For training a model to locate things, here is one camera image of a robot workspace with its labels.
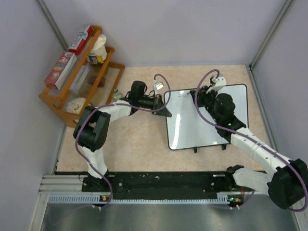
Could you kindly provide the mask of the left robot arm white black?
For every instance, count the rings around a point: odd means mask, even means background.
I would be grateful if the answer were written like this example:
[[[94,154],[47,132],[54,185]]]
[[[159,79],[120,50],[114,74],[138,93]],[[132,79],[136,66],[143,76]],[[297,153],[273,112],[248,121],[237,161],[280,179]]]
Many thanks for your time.
[[[86,160],[88,173],[93,179],[92,185],[97,190],[104,191],[111,186],[109,179],[105,176],[108,167],[103,154],[103,145],[106,142],[110,123],[131,116],[137,111],[172,117],[167,109],[171,96],[169,95],[167,101],[163,102],[162,95],[157,93],[163,86],[162,82],[155,81],[154,94],[149,95],[146,94],[146,84],[136,80],[132,83],[130,91],[115,102],[100,107],[85,107],[73,137],[76,151]]]

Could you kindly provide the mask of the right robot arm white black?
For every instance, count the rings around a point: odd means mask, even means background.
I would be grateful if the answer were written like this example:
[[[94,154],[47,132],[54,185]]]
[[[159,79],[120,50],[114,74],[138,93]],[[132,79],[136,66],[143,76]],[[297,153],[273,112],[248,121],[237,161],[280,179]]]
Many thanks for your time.
[[[204,108],[214,120],[220,137],[246,152],[258,162],[264,172],[236,165],[229,167],[224,179],[229,190],[240,186],[267,195],[281,209],[289,209],[301,199],[308,198],[308,167],[301,159],[292,160],[279,154],[257,138],[234,111],[233,98],[226,93],[217,93],[208,86],[191,90],[189,95],[197,110]]]

